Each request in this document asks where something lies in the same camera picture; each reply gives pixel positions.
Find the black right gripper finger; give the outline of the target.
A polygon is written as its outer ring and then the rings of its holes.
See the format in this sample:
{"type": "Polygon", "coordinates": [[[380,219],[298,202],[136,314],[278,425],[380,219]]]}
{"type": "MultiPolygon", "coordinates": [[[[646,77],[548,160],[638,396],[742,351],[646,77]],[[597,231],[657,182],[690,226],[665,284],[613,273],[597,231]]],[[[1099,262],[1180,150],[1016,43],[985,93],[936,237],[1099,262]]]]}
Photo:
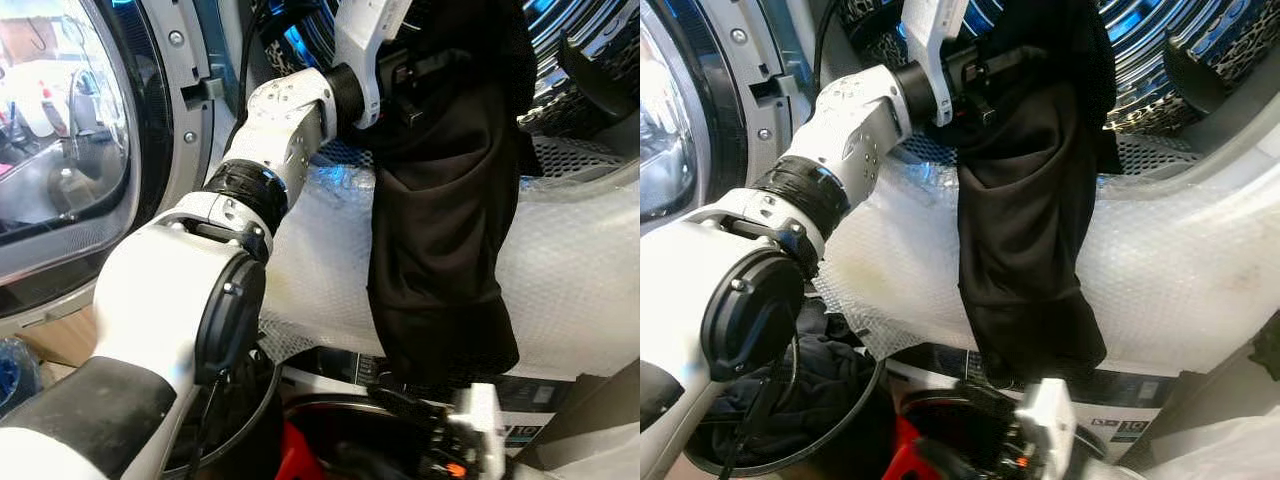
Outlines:
{"type": "Polygon", "coordinates": [[[1018,403],[1014,398],[986,384],[963,384],[963,397],[965,397],[977,410],[1001,419],[1012,421],[1018,403]]]}
{"type": "Polygon", "coordinates": [[[451,412],[448,404],[435,404],[383,385],[370,385],[367,396],[389,413],[410,422],[445,422],[451,412]]]}

